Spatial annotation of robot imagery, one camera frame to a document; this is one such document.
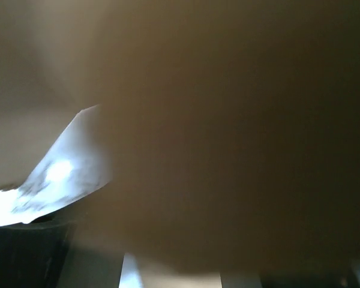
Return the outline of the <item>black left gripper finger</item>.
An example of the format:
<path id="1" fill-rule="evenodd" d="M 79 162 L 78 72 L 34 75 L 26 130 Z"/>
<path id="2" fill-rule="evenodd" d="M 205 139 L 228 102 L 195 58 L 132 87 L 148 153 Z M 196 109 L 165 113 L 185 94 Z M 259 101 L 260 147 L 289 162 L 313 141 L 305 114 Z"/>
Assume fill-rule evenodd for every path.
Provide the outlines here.
<path id="1" fill-rule="evenodd" d="M 56 287 L 74 231 L 54 214 L 0 227 L 0 287 Z"/>

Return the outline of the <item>brown cardboard box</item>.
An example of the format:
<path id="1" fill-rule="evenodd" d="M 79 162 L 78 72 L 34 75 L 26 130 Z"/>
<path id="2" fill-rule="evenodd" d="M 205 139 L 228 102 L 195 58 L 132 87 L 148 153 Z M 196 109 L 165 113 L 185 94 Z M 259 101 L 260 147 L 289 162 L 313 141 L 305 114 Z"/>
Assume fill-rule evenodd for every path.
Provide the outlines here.
<path id="1" fill-rule="evenodd" d="M 167 274 L 360 262 L 360 1 L 0 1 L 0 187 L 88 112 L 73 243 Z"/>

